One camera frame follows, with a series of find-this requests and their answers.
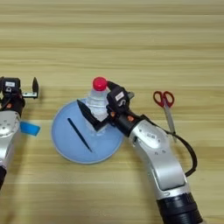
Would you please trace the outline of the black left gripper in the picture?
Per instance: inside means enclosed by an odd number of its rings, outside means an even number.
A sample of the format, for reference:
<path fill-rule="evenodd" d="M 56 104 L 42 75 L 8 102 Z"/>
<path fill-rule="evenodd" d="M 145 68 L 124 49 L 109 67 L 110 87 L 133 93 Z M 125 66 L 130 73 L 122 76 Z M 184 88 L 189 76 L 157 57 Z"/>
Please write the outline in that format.
<path fill-rule="evenodd" d="M 0 111 L 15 111 L 20 116 L 25 107 L 25 98 L 37 99 L 39 97 L 39 83 L 36 77 L 33 78 L 32 92 L 6 94 L 1 102 Z"/>

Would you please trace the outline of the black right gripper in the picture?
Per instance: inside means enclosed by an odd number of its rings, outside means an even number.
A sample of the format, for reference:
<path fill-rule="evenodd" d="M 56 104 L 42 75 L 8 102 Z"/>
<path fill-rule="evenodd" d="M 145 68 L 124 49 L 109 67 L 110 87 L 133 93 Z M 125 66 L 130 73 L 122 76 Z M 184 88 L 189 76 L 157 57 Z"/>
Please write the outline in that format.
<path fill-rule="evenodd" d="M 109 80 L 107 81 L 107 87 L 110 91 L 121 88 L 120 85 Z M 118 128 L 126 137 L 128 137 L 130 132 L 143 120 L 141 116 L 134 114 L 130 110 L 130 100 L 133 97 L 133 92 L 120 92 L 118 94 L 109 92 L 107 95 L 108 116 L 101 122 L 93 116 L 90 108 L 84 102 L 78 100 L 77 103 L 82 115 L 96 131 L 102 129 L 110 123 L 112 126 Z"/>

